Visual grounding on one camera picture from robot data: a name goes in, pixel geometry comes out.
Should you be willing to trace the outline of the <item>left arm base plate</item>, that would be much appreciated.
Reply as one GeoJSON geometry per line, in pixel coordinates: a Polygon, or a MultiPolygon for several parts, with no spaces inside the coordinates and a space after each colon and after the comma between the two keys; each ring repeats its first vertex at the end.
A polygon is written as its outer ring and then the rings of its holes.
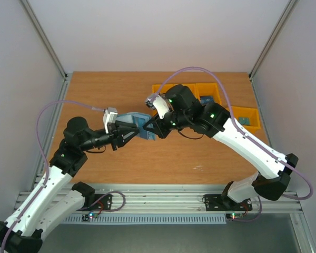
{"type": "Polygon", "coordinates": [[[85,201],[84,206],[79,211],[98,211],[98,210],[110,210],[112,204],[112,194],[95,194],[93,197],[89,197],[85,201]]]}

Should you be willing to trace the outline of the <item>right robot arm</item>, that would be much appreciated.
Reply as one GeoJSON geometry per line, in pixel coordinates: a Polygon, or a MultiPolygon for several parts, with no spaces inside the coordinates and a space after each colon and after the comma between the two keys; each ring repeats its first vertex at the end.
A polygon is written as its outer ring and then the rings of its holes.
{"type": "Polygon", "coordinates": [[[226,210],[253,197],[277,201],[283,196],[290,182],[290,167],[298,162],[296,155],[277,153],[246,130],[223,106],[215,102],[201,104],[187,86],[175,85],[163,95],[153,93],[145,103],[156,114],[144,124],[144,130],[165,139],[172,130],[190,128],[225,144],[257,169],[252,176],[226,185],[220,199],[226,210]]]}

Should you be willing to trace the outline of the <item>teal card holder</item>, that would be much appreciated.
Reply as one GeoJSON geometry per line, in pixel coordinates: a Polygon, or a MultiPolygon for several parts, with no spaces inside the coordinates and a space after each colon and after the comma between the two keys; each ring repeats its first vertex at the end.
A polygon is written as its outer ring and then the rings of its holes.
{"type": "Polygon", "coordinates": [[[136,126],[139,128],[139,134],[137,135],[139,138],[155,141],[154,133],[144,130],[143,128],[144,124],[148,123],[148,121],[151,119],[149,114],[141,112],[129,112],[119,114],[116,119],[118,121],[136,124],[136,126]]]}

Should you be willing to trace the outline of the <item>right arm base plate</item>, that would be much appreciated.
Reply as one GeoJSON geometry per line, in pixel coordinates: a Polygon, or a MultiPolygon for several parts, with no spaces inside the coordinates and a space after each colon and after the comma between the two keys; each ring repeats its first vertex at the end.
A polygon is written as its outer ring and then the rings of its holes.
{"type": "Polygon", "coordinates": [[[250,199],[244,200],[242,203],[224,204],[220,194],[205,194],[201,201],[205,205],[206,211],[252,211],[252,203],[250,199]]]}

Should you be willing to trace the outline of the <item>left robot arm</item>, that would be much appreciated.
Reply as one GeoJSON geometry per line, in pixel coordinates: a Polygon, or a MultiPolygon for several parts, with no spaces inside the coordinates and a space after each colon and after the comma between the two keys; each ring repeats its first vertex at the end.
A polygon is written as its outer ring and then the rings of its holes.
{"type": "Polygon", "coordinates": [[[116,150],[139,131],[136,124],[117,120],[107,123],[103,129],[92,130],[85,118],[70,119],[41,181],[11,216],[0,221],[1,252],[39,252],[47,236],[66,217],[76,210],[93,208],[95,190],[82,182],[73,185],[54,206],[50,204],[87,161],[87,151],[106,145],[116,150]]]}

